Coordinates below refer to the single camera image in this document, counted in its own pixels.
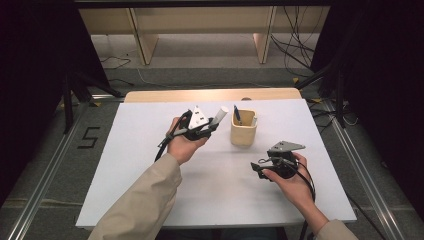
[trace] tan cup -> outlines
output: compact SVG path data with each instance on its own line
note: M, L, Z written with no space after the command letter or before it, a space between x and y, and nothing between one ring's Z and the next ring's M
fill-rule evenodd
M253 144L256 135L257 123L252 126L253 117L256 117L256 112L253 110L239 109L242 126L233 114L231 118L231 143L238 146L250 146Z

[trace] finger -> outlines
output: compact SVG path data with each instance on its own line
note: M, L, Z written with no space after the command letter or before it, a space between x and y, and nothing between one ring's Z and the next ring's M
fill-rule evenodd
M199 147L201 147L201 146L203 146L203 145L205 145L205 143L208 141L208 138L201 138L201 139L199 139L199 140L197 140L196 141L196 145L197 145L197 147L199 148Z
M169 127L169 130L168 130L168 132L166 132L166 134L169 134L172 131L172 129L174 128L174 126L177 124L178 119L179 119L178 117L174 117L174 119L172 119L171 126Z
M292 152L292 153L293 153L294 158L296 158L301 164L303 164L305 167L308 166L306 158L304 156L300 155L297 152Z
M306 171L306 167L307 167L307 160L304 156L300 155L299 153L293 152L293 156L297 159L297 161L299 161L299 163L303 164L299 164L298 165L298 171L308 180L310 180L310 176L308 174L308 172Z
M262 169L262 173L269 178L269 180L277 183L279 186L280 184L284 184L284 179L281 178L276 172L269 170L269 169Z

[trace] gray floor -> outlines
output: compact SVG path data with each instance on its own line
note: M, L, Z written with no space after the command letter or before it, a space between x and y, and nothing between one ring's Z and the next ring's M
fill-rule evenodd
M281 40L288 39L288 36L283 34L277 37ZM309 47L315 46L317 38L317 35L310 38ZM110 56L131 60L117 69L114 68L127 61L109 59L103 62L108 78L119 79L111 81L112 87L123 93L133 90L292 87L293 78L299 76L289 73L287 66L296 73L310 74L308 70L292 60L285 64L287 59L273 44L270 47L267 63L259 64L253 39L249 34L163 35L160 37L149 66L140 65L131 36L93 36L92 39L101 60ZM318 86L319 82L306 87L301 91L302 96L304 98L318 97L316 93ZM97 89L91 89L91 91L93 94L104 94ZM76 116L80 117L76 131L46 189L40 207L34 212L32 221L27 224L29 228L24 234L24 239L85 239L88 237L89 232L76 228L75 221L119 105L119 101L96 100L94 102L96 104L90 104L87 108L76 104L76 112L81 113ZM315 115L319 110L325 109L325 105L316 104L311 109L314 109L311 113ZM355 120L354 114L346 116L348 122ZM316 118L317 128L322 131L323 141L342 185L384 232L386 228L381 222L380 213L367 196L349 160L349 155L337 135L335 125L329 125L327 128L320 127L327 125L329 121L330 118L327 115ZM89 132L89 136L97 137L94 147L78 148L92 143L83 139L89 127L98 128ZM56 113L52 115L50 128L38 146L34 159L28 163L13 192L0 210L0 239L8 238L37 188L39 180L43 177L43 173L50 165L51 159L56 156L56 148L64 138L63 129L64 112L59 105ZM362 128L360 119L356 125L347 125L346 132L367 170L372 173L372 180L378 187L384 202L387 203L404 238L424 239L423 222L403 195L389 170L381 166L381 158ZM360 239L379 239L370 223L356 206L353 207L358 213L358 221L348 224L348 227ZM289 239L297 239L300 226L288 226L286 231Z

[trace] black cable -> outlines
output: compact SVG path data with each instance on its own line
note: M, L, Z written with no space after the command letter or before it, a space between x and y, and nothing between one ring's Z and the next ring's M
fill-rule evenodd
M289 73L291 73L291 74L293 74L293 75L297 75L297 76L300 76L300 77L310 77L310 76L307 76L307 75L303 75L303 74L299 74L299 73L295 73L293 70L291 70L290 69L290 67L288 66L288 61L286 61L286 58L287 58L287 56L289 56L290 58L292 58L293 60L295 60L296 62L298 62L299 64L301 64L302 66L304 66L305 68L307 68L307 69L309 69L309 70L311 70L310 69L310 67L308 66L308 65L305 65L303 62L301 62L299 59L297 59L295 56L293 56L292 54L290 54L289 52L288 52L288 47L289 46L293 46L293 45L291 45L290 43L284 43L285 45L287 45L287 47L286 47L286 49L284 49L282 46L280 46L279 45L279 43L278 43L278 40L273 36L273 35L271 35L271 40L274 42L274 44L275 44L275 46L282 52L282 53L284 53L285 55L284 55L284 67L286 68L286 70L287 70L287 72L289 72Z
M308 179L305 178L305 176L303 176L303 174L301 174L297 169L294 169L292 166L290 166L289 164L285 164L288 168L290 168L292 171L296 172L297 175L299 175L300 178L302 178L302 180L306 183L306 185L309 188L309 191L311 191L311 195L312 195L312 201L315 202L315 185L314 185L314 181L312 180L312 176L311 173L309 172L309 170L306 168L305 165L303 165L300 162L297 162L298 164L300 164L301 166L303 166L306 170L306 173L308 173L309 178L311 179L311 182L308 181ZM306 229L308 228L308 222L306 222L306 220L303 222L303 226L302 226L302 231L300 232L300 240L305 239L305 234L306 234Z
M318 20L317 20L317 24L315 24L314 28L312 29L311 34L309 35L309 37L302 44L306 43L312 37L312 35L315 33L315 30L318 27L319 21L321 20L322 12L323 11L324 11L324 6L321 7L321 12L319 14L319 17L318 17Z
M291 41L291 39L294 38L296 40L296 42L301 46L302 42L300 41L300 37L299 37L299 25L297 24L297 22L298 22L297 20L299 18L299 7L298 6L295 7L295 22L294 22L294 25L293 25L288 13L287 13L286 7L283 7L283 9L284 9L284 12L286 13L287 19L289 20L289 23L290 23L290 27L292 29L290 41ZM306 62L306 59L305 59L305 56L303 55L302 50L300 51L300 54L302 55L303 60L305 60L305 62Z
M181 115L180 118L178 118L177 123L174 125L174 127L172 128L172 130L166 134L166 137L162 140L162 142L159 144L159 151L158 154L156 154L156 158L155 158L155 162L162 157L163 151L165 151L166 146L168 146L168 143L171 142L172 139L174 139L174 133L175 130L177 130L177 127L180 125L181 121L187 117L187 115L190 113L191 111L187 111L185 113L183 113Z
M355 204L355 206L358 208L358 210L362 213L362 215L364 215L364 217L368 220L368 222L371 224L371 226L375 229L375 231L377 231L378 235L380 235L380 237L385 240L386 238L384 237L383 233L380 231L380 229L378 229L377 225L375 225L375 223L372 221L372 219L365 213L365 211L359 206L359 204L352 198L352 196L350 196L346 191L346 196L347 198L349 198L349 200Z
M288 45L289 47L294 47L294 48L301 48L301 46L296 46L296 45L293 45L293 44L288 44L288 43L282 42L282 41L278 40L273 34L271 34L271 37L273 37L274 40L277 41L279 44ZM304 48L305 48L306 51L315 52L314 49L309 48L307 46L304 46Z
M336 116L331 117L331 119L330 119L330 121L328 121L327 125L325 125L324 128L321 129L321 131L319 131L319 134L322 134L322 132L324 132L324 130L327 129L333 123L334 118L336 118Z
M129 59L129 58L119 58L119 57L114 57L114 56L107 57L106 59L101 60L100 62L106 62L107 60L109 60L109 59L111 59L111 58L116 58L116 59L118 59L118 60L126 61L125 63L120 64L120 65L119 65L119 66L117 66L117 67L114 67L113 69L120 68L120 67L122 67L122 66L124 66L124 65L126 65L126 64L128 64L128 63L130 63L130 62L131 62L131 59Z
M130 86L135 86L135 84L134 84L134 83L127 82L127 81L122 80L122 79L119 79L119 78L109 79L109 82L112 82L112 81L120 81L120 82L126 83L126 84L128 84L128 85L130 85Z

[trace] wire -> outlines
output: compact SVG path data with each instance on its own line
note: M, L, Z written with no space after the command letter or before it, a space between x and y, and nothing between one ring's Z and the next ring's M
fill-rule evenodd
M162 142L159 144L159 151L158 151L158 153L157 153L157 155L156 155L156 158L155 158L155 162L162 156L162 154L163 154L163 151L165 150L165 148L166 148L166 146L168 146L168 143L169 142L171 142L171 140L172 139L174 139L174 132L175 132L175 130L177 130L177 127L180 125L180 123L181 123L181 121L185 118L185 117L187 117L189 114L190 114L190 110L189 111L187 111L187 112L185 112L185 113L183 113L182 115L181 115L181 117L180 118L178 118L178 121L177 121L177 123L174 125L174 127L172 128L172 130L169 132L169 133L167 133L166 134L166 137L162 140Z
M305 165L303 165L302 163L300 163L299 161L297 161L298 164L300 164L301 166L303 166L306 170L306 173L308 173L309 178L311 179L311 182L308 181L308 179L305 178L305 176L303 176L303 174L301 174L297 169L294 169L292 166L290 166L289 164L285 164L287 167L289 167L292 171L296 172L297 175L299 175L300 178L302 178L302 180L306 183L306 185L309 188L309 191L311 192L312 195L312 200L315 202L315 185L314 185L314 181L312 180L312 176L311 173L308 171L308 169L306 168ZM306 229L308 228L308 222L306 222L306 220L303 222L303 226L302 226L302 231L300 232L300 240L303 240L305 238L305 234L306 234Z
M126 61L125 63L123 63L123 64L120 64L119 66L117 66L117 67L114 67L114 68L112 68L112 69L117 69L117 68L120 68L120 67L122 67L122 66L124 66L124 65L126 65L126 64L128 64L128 63L130 63L130 62L131 62L131 59L129 59L129 58L119 58L119 57L114 57L114 56L111 56L111 57L107 57L106 59L104 59L104 60L101 60L100 62L106 62L107 60L109 60L109 59L111 59L111 58L115 58L115 59L118 59L118 60L123 60L123 61Z
M290 59L293 59L293 60L295 60L296 62L298 62L298 63L300 63L302 66L304 66L305 68L307 68L307 69L309 69L309 70L311 70L311 68L310 68L310 63L312 62L312 59L311 59L311 57L309 56L309 54L308 54L308 52L307 51L310 51L310 52L314 52L314 50L312 50L311 48L309 48L309 47L307 47L306 45L305 45L305 43L312 37L312 35L315 33L315 31L316 31L316 29L317 29L317 27L318 27L318 24L319 24L319 22L321 21L321 18L322 18L322 14L323 14L323 10L324 10L324 6L322 6L321 7L321 12L320 12L320 15L319 15L319 17L318 17L318 20L316 21L316 24L315 24L315 26L314 26L314 28L312 29L312 32L310 33L310 35L308 36L308 38L305 40L305 41L301 41L301 39L300 39L300 34L299 34L299 29L300 29L300 27L301 27L301 25L302 25L302 23L303 23L303 19L304 19L304 17L305 17L305 15L306 15L306 11L309 9L309 7L308 6L306 6L305 7L305 9L303 10L303 13L302 13L302 17L301 17L301 19L300 19L300 21L299 21L299 13L300 13L300 7L299 6L296 6L295 8L294 8L294 10L295 10L295 16L294 16L294 19L293 19L293 21L292 21L292 19L290 18L290 16L289 16L289 14L287 13L287 9L285 8L285 7L283 7L283 9L284 9L284 12L285 12L285 14L286 14L286 16L287 16L287 20L289 21L289 23L290 23L290 27L291 27L291 29L292 29L292 33L291 33L291 35L290 35L290 40L289 40L289 43L283 43L283 42L281 42L281 41L279 41L279 40L277 40L276 38L275 38L275 36L274 35L272 35L271 34L271 39L273 40L273 42L275 43L275 45L277 46L277 48L281 51L281 52L283 52L284 54L285 54L285 56L284 56L284 67L286 68L286 70L289 72L289 73L291 73L291 74L293 74L293 75L298 75L298 76L302 76L302 77L310 77L310 76L305 76L305 75L302 75L302 74L297 74L297 73L295 73L290 67L289 67L289 62L290 62ZM297 42L297 46L296 45L293 45L293 44L291 44L291 42L292 41L295 41L295 42ZM296 49L295 50L293 50L291 53L289 53L289 47L295 47ZM300 54L302 55L302 57L303 57L303 61L304 62L302 62L302 61L300 61L299 59L297 59L296 57L294 57L293 56L293 54L297 51L297 50L300 50Z
M362 215L364 215L364 217L367 219L367 221L371 224L371 226L375 229L375 231L377 231L378 235L380 235L380 237L385 240L386 238L384 237L383 233L380 231L380 229L378 229L377 225L375 225L375 223L372 221L372 219L365 213L365 211L359 206L359 204L352 198L352 196L350 196L346 191L346 196L347 198L349 198L349 200L358 208L358 210L362 213Z
M348 106L348 105L346 104L346 105L344 105L344 106L343 106L343 112L344 112L344 110L345 110L346 106ZM356 118L356 120L355 120L354 122L350 122L350 121L348 121L348 120L347 120L347 118L343 115L343 120L345 121L345 123L347 123L347 125L355 126L355 125L358 123L359 118Z
M327 125L323 126L324 128L321 129L319 134L322 134L322 132L324 132L324 130L327 129L333 123L334 118L336 118L336 116L331 116L330 121L328 121Z
M130 86L135 86L135 84L134 84L134 83L127 82L127 81L122 80L122 79L119 79L119 78L109 79L109 82L113 82L113 81L120 81L120 82L124 82L124 83L126 83L126 84L128 84L128 85L130 85Z

